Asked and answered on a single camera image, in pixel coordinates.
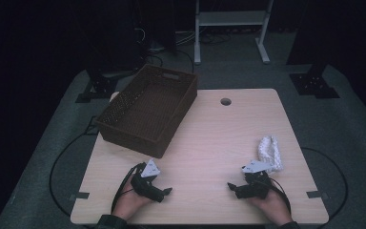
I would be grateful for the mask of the brown woven basket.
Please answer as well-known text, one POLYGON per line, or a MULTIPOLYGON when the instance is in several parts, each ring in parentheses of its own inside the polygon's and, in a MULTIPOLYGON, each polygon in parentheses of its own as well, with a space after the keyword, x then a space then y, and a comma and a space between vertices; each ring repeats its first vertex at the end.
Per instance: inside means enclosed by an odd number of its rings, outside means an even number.
POLYGON ((196 97, 196 75, 145 65, 96 125, 104 140, 161 158, 196 97))

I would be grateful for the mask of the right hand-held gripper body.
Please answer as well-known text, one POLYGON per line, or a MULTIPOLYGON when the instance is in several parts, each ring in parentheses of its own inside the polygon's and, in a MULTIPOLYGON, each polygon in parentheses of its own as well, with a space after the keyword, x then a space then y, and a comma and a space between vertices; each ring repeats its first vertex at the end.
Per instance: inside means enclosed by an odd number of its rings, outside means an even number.
POLYGON ((242 167, 245 175, 245 198, 265 198, 271 185, 267 171, 272 168, 272 164, 258 160, 251 160, 242 167))

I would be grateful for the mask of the white cloth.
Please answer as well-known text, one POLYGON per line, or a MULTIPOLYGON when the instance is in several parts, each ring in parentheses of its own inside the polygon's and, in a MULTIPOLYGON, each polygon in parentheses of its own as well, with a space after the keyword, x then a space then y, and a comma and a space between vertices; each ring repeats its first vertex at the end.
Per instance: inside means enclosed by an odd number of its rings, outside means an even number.
POLYGON ((273 174, 283 170, 281 153, 279 152, 278 143, 274 136, 267 135, 260 140, 257 154, 258 159, 261 162, 265 162, 270 165, 270 168, 267 170, 268 174, 273 174))

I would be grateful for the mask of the white metal stand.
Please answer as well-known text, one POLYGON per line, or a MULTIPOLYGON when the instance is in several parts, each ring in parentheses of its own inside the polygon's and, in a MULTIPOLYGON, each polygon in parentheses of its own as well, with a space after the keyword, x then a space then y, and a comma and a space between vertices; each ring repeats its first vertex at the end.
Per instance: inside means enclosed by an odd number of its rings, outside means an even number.
POLYGON ((260 35, 254 40, 264 64, 271 62, 264 46, 275 0, 268 0, 265 10, 246 11, 201 11, 200 0, 195 3, 193 62, 201 63, 200 29, 204 27, 260 26, 260 35))

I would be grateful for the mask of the black stand base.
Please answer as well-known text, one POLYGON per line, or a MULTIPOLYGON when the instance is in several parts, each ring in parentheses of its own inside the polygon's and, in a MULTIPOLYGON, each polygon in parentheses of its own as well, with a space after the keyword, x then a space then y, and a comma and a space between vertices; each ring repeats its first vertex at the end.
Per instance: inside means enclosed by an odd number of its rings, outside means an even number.
POLYGON ((326 11, 329 0, 307 0, 301 25, 295 36, 288 64, 311 64, 305 73, 291 73, 290 78, 300 95, 318 99, 339 98, 338 93, 323 78, 334 39, 330 16, 326 11))
POLYGON ((115 92, 118 81, 132 76, 137 72, 133 70, 100 70, 87 69, 89 81, 83 93, 79 94, 75 100, 76 103, 89 103, 93 99, 110 98, 115 92))

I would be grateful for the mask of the black tape mark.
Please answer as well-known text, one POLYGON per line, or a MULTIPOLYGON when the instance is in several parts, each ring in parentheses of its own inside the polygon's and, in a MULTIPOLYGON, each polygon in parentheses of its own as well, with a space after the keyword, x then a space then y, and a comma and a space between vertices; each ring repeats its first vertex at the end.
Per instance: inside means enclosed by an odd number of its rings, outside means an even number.
POLYGON ((82 198, 82 199, 88 199, 89 198, 90 193, 86 193, 86 192, 78 192, 76 194, 72 194, 69 197, 69 200, 71 201, 75 201, 78 198, 82 198))
POLYGON ((327 199, 328 195, 324 192, 320 191, 309 191, 306 192, 308 198, 321 198, 321 199, 327 199))

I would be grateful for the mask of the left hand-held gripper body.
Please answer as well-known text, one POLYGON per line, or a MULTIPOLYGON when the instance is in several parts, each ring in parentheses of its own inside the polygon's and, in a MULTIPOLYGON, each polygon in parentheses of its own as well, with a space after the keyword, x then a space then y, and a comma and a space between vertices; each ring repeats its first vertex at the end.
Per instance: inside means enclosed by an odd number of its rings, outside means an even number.
POLYGON ((152 185, 159 174, 160 170, 152 158, 137 164, 133 169, 132 188, 142 197, 163 197, 164 191, 152 185))

